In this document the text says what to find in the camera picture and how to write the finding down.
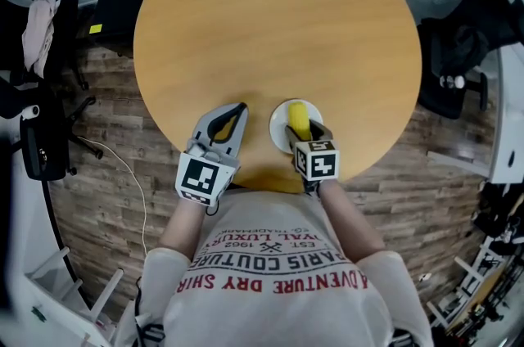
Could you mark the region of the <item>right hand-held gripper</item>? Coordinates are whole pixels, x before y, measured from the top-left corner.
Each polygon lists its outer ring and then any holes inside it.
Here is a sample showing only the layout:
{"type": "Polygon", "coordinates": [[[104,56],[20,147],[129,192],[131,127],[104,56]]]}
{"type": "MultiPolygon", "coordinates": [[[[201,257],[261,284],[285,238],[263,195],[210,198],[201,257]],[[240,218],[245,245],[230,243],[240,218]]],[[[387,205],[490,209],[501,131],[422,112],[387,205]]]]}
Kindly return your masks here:
{"type": "Polygon", "coordinates": [[[313,119],[309,121],[309,129],[312,141],[302,142],[291,126],[285,126],[295,170],[301,176],[306,194],[316,192],[323,181],[338,179],[341,158],[330,129],[313,119]]]}

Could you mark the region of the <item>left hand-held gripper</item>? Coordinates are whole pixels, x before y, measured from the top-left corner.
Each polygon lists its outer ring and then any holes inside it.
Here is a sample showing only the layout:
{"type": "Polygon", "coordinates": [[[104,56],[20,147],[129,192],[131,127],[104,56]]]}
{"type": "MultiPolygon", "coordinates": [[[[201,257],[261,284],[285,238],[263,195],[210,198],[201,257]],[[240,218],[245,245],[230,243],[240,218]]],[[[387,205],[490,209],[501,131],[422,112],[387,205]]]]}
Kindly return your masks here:
{"type": "Polygon", "coordinates": [[[249,118],[246,103],[232,103],[204,114],[179,157],[175,190],[186,200],[215,207],[240,169],[237,155],[249,118]],[[223,143],[226,150],[214,146],[223,143]]]}

